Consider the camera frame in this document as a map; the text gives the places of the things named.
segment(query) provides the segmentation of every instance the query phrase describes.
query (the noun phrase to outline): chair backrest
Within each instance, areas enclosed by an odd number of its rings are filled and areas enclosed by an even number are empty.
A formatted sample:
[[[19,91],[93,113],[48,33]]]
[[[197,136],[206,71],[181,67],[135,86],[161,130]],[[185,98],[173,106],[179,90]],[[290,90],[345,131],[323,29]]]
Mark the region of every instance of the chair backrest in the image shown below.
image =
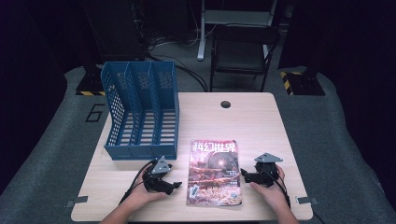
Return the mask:
[[[280,34],[277,29],[271,26],[232,23],[219,25],[214,32],[213,38],[214,41],[223,40],[276,45]]]

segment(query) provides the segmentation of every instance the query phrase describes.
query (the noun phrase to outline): table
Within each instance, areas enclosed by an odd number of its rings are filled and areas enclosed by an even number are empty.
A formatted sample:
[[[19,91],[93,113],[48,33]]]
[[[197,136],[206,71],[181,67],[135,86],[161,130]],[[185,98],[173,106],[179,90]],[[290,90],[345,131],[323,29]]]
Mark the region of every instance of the table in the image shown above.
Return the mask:
[[[276,219],[269,206],[244,179],[241,179],[243,202],[232,207],[197,207],[186,205],[190,144],[196,139],[235,140],[239,149],[239,165],[254,172],[254,159],[268,152],[281,159],[278,164],[286,173],[286,186],[291,210],[300,220],[313,215],[310,204],[298,204],[296,197],[306,192],[290,147],[276,101],[265,92],[180,92],[179,136],[177,160],[163,179],[183,182],[165,200],[151,203],[137,211],[130,221],[227,221]],[[231,107],[220,106],[222,101]],[[88,196],[85,203],[76,203],[74,221],[100,221],[120,202],[137,171],[147,161],[113,161],[104,144],[111,126],[111,117],[94,151],[92,161],[78,197]]]
[[[202,61],[205,57],[205,24],[243,23],[252,25],[271,25],[274,17],[277,0],[273,1],[271,11],[229,11],[229,10],[206,10],[205,0],[201,3],[201,38],[198,48],[197,60]]]

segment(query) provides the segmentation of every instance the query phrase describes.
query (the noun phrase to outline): yellow and black hazard tape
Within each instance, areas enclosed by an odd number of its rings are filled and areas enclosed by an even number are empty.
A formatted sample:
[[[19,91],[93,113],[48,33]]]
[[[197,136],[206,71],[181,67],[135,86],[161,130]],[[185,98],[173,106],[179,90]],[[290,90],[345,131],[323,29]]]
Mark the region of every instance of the yellow and black hazard tape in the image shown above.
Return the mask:
[[[300,72],[292,72],[292,74],[294,74],[294,75],[302,75],[302,73],[300,73]],[[288,80],[288,73],[280,72],[280,76],[282,77],[283,84],[285,85],[285,89],[286,89],[286,92],[288,93],[288,95],[293,95],[293,91],[291,89],[291,86],[290,86],[290,83],[289,83],[289,80]]]
[[[101,96],[105,95],[104,91],[76,91],[76,95],[85,95],[85,96]]]

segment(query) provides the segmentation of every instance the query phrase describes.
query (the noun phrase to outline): magazine cover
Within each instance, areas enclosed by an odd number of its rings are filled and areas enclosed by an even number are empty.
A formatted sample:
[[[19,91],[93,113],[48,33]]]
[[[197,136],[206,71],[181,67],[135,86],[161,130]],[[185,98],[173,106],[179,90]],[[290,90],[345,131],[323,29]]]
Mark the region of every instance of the magazine cover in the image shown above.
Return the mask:
[[[187,204],[230,206],[241,203],[236,142],[192,141]]]

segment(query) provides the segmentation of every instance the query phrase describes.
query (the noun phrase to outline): black round hole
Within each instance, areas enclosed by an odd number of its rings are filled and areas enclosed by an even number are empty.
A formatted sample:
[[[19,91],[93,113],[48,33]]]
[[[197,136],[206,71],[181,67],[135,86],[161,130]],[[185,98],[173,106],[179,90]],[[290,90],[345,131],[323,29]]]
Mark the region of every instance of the black round hole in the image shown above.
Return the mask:
[[[223,108],[230,108],[231,103],[228,102],[228,101],[223,101],[223,102],[221,102],[220,105],[221,105],[221,107],[223,107]]]

